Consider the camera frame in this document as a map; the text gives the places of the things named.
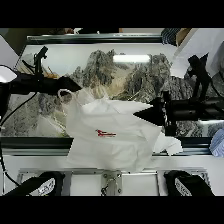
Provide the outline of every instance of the red logo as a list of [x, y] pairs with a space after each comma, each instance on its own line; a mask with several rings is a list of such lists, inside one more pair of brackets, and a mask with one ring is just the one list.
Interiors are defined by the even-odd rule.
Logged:
[[108, 133], [108, 132], [105, 132], [105, 131], [101, 131], [101, 130], [96, 130], [96, 132], [98, 133], [98, 136], [99, 137], [115, 137], [116, 134], [113, 134], [113, 133]]

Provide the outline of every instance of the metal bracket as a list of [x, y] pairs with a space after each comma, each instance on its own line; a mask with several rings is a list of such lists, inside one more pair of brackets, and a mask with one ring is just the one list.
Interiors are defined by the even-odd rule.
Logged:
[[119, 196], [122, 193], [121, 171], [104, 171], [101, 176], [102, 196]]

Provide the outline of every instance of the marble surface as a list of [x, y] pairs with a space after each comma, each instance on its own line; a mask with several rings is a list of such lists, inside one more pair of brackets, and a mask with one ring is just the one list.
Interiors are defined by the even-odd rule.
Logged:
[[[145, 64], [114, 63], [115, 54], [117, 53], [113, 49], [93, 51], [88, 57], [86, 66], [76, 66], [73, 72], [64, 75], [83, 88], [91, 88], [95, 98], [104, 95], [102, 87], [110, 99], [144, 103], [149, 103], [160, 96], [164, 90], [170, 91], [172, 99], [188, 99], [192, 95], [194, 80], [187, 74], [185, 79], [170, 76], [170, 63], [165, 54], [148, 54], [151, 59]], [[32, 57], [32, 54], [25, 54], [21, 60], [32, 64]], [[217, 89], [221, 93], [224, 92], [224, 83], [220, 81], [219, 76], [214, 76], [213, 80]], [[10, 100], [8, 113], [28, 97], [14, 95]], [[65, 119], [66, 115], [58, 97], [39, 93], [7, 121], [2, 134], [11, 137], [68, 137], [65, 131]], [[223, 126], [224, 123], [210, 125], [206, 127], [205, 133], [203, 126], [197, 122], [178, 122], [177, 136], [211, 136]]]

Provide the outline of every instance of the white plastic bag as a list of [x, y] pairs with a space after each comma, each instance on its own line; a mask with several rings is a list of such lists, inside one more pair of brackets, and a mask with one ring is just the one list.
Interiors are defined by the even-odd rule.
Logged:
[[82, 168], [142, 171], [161, 128], [132, 113], [151, 105], [123, 102], [124, 107], [122, 102], [98, 99], [82, 106], [77, 94], [72, 95], [66, 132], [74, 140], [68, 161]]

